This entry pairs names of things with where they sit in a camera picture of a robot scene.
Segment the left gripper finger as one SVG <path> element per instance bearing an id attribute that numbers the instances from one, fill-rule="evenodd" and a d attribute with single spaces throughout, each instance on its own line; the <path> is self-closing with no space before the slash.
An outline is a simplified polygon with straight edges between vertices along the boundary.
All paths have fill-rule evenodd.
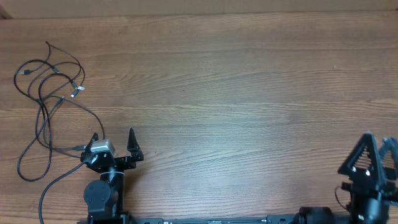
<path id="1" fill-rule="evenodd" d="M 98 141 L 99 137 L 97 133 L 94 133 L 93 136 L 91 137 L 89 143 L 85 146 L 84 151 L 81 153 L 82 156 L 85 156 L 91 152 L 91 148 L 93 146 L 93 143 Z"/>
<path id="2" fill-rule="evenodd" d="M 129 137 L 127 141 L 127 150 L 131 153 L 131 157 L 137 161 L 143 161 L 144 155 L 141 148 L 137 142 L 136 135 L 133 128 L 129 129 Z"/>

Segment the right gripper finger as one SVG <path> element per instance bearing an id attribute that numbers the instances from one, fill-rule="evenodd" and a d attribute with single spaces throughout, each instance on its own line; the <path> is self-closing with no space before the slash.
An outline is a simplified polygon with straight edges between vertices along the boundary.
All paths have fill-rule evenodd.
<path id="1" fill-rule="evenodd" d="M 382 166 L 389 180 L 397 180 L 397 139 L 384 138 L 379 149 Z"/>
<path id="2" fill-rule="evenodd" d="M 349 180 L 364 176 L 370 176 L 374 180 L 386 180 L 373 134 L 365 133 L 361 136 L 338 173 L 348 176 Z"/>

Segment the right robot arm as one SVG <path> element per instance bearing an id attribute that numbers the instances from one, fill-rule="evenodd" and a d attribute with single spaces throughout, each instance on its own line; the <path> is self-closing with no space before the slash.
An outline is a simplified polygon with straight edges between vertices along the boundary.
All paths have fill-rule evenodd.
<path id="1" fill-rule="evenodd" d="M 346 216 L 335 215 L 328 207 L 302 207 L 292 223 L 387 223 L 389 207 L 397 205 L 397 139 L 385 138 L 381 147 L 373 134 L 361 136 L 338 169 L 349 177 L 336 189 L 349 192 Z"/>

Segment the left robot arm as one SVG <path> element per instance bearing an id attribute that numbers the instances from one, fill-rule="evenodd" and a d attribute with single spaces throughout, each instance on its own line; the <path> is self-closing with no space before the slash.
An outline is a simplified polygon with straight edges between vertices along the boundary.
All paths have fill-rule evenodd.
<path id="1" fill-rule="evenodd" d="M 87 168 L 99 173 L 99 179 L 90 182 L 83 193 L 88 206 L 87 223 L 135 223 L 131 213 L 124 209 L 125 171 L 136 168 L 144 155 L 133 129 L 129 130 L 126 150 L 128 156 L 115 157 L 115 148 L 109 139 L 98 139 L 94 134 L 80 160 Z"/>

